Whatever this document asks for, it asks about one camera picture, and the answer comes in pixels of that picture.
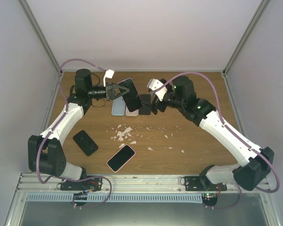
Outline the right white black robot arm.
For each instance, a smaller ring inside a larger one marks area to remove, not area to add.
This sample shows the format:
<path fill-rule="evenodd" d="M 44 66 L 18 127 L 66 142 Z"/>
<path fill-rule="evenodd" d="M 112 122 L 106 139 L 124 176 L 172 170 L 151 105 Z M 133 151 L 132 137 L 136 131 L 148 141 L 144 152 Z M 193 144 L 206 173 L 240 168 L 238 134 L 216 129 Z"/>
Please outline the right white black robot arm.
<path fill-rule="evenodd" d="M 219 183 L 237 183 L 247 191 L 258 189 L 260 182 L 273 171 L 274 151 L 251 142 L 223 118 L 219 106 L 214 107 L 197 97 L 193 82 L 186 75 L 182 73 L 168 81 L 149 81 L 147 88 L 154 95 L 151 111 L 156 114 L 167 107 L 177 109 L 185 119 L 212 135 L 236 159 L 234 165 L 206 167 L 199 174 L 203 190 L 209 191 Z"/>

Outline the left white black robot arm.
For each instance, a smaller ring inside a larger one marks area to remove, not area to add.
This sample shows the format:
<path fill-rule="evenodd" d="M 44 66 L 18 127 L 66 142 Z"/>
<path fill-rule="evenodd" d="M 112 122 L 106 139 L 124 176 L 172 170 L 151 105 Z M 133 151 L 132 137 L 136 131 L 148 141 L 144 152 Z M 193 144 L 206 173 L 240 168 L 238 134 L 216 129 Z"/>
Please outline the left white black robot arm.
<path fill-rule="evenodd" d="M 83 168 L 68 163 L 63 151 L 63 143 L 75 124 L 83 118 L 92 105 L 93 99 L 115 100 L 129 93 L 129 88 L 115 83 L 92 84 L 89 69 L 79 69 L 75 73 L 74 93 L 66 99 L 66 104 L 54 122 L 40 135 L 28 139 L 28 166 L 36 172 L 38 180 L 45 184 L 41 174 L 71 181 L 77 190 L 87 187 L 88 179 L 83 176 Z"/>

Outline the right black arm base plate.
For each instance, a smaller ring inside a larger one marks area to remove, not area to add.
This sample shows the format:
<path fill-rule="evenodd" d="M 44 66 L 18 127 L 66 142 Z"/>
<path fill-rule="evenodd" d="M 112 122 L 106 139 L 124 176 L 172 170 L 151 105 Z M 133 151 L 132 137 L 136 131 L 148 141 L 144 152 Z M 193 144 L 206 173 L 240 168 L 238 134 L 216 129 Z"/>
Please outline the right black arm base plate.
<path fill-rule="evenodd" d="M 227 186 L 223 183 L 212 184 L 208 183 L 207 185 L 203 185 L 200 181 L 199 176 L 184 176 L 179 179 L 179 183 L 185 187 L 186 191 L 193 192 L 219 192 L 219 191 L 227 191 Z"/>

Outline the black smartphone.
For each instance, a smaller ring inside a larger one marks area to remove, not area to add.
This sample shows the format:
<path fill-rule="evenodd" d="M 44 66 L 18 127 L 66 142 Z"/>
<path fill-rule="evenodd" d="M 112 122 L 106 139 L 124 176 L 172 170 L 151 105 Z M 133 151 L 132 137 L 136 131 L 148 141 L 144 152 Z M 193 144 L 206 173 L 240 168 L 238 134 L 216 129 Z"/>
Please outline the black smartphone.
<path fill-rule="evenodd" d="M 142 107 L 139 109 L 139 115 L 150 115 L 150 104 L 151 97 L 149 94 L 140 94 L 140 99 L 142 103 Z"/>

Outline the phone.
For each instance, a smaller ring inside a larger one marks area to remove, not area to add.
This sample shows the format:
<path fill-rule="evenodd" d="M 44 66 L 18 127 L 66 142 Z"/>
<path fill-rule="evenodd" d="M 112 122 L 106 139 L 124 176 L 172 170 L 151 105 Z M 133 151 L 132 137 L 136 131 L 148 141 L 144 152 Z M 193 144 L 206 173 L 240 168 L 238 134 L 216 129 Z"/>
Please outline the phone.
<path fill-rule="evenodd" d="M 123 99 L 129 112 L 134 112 L 142 107 L 141 98 L 137 92 L 134 82 L 131 78 L 127 78 L 118 83 L 119 86 L 129 89 L 129 92 L 123 95 Z"/>
<path fill-rule="evenodd" d="M 129 145 L 123 146 L 108 161 L 107 166 L 114 172 L 123 168 L 136 154 Z"/>

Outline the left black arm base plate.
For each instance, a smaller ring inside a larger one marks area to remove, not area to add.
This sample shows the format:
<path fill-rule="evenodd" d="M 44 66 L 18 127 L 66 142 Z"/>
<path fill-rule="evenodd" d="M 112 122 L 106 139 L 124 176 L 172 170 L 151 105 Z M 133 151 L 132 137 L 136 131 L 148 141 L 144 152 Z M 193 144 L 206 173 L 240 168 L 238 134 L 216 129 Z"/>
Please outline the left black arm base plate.
<path fill-rule="evenodd" d="M 102 178 L 93 178 L 83 182 L 62 181 L 57 184 L 57 189 L 61 191 L 95 192 L 100 191 Z"/>

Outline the beige phone case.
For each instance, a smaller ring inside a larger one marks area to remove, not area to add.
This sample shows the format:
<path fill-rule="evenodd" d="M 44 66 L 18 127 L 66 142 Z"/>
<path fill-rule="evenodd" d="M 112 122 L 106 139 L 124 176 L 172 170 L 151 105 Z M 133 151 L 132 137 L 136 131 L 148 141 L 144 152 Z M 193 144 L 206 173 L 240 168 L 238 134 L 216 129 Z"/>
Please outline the beige phone case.
<path fill-rule="evenodd" d="M 138 116 L 138 114 L 139 114 L 139 110 L 135 110 L 135 111 L 130 112 L 127 107 L 125 108 L 125 115 L 126 116 L 135 117 L 135 116 Z"/>

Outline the blue phone case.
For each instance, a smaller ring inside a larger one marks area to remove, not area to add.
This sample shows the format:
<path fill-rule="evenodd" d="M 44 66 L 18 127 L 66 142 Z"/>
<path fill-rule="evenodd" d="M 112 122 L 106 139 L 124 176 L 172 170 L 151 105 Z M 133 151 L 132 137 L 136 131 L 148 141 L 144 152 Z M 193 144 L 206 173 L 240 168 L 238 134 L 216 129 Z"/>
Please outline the blue phone case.
<path fill-rule="evenodd" d="M 123 116 L 125 114 L 125 102 L 123 97 L 113 100 L 111 114 L 113 116 Z"/>

